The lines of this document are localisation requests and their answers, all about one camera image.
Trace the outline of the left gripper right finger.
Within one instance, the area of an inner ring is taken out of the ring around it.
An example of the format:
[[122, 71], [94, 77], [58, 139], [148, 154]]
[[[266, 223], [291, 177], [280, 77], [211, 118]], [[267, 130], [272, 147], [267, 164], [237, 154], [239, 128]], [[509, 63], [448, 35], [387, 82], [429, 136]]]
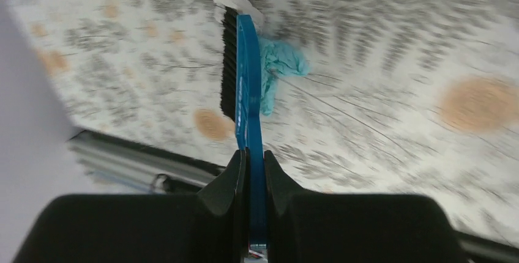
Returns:
[[446, 214], [419, 194], [308, 190], [264, 154], [269, 262], [467, 262]]

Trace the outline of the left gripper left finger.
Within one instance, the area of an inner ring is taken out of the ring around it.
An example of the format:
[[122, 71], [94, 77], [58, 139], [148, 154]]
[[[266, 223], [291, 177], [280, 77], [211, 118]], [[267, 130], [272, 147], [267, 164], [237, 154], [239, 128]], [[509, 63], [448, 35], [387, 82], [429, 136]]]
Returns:
[[196, 193], [70, 194], [36, 219], [15, 262], [242, 262], [244, 163]]

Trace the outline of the blue hand brush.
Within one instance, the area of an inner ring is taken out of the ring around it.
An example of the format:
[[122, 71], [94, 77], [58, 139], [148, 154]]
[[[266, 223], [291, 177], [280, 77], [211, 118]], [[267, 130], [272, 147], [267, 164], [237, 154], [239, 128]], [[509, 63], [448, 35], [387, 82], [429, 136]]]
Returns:
[[266, 175], [261, 135], [261, 56], [250, 15], [225, 7], [220, 109], [235, 123], [239, 150], [248, 153], [249, 231], [253, 251], [267, 248]]

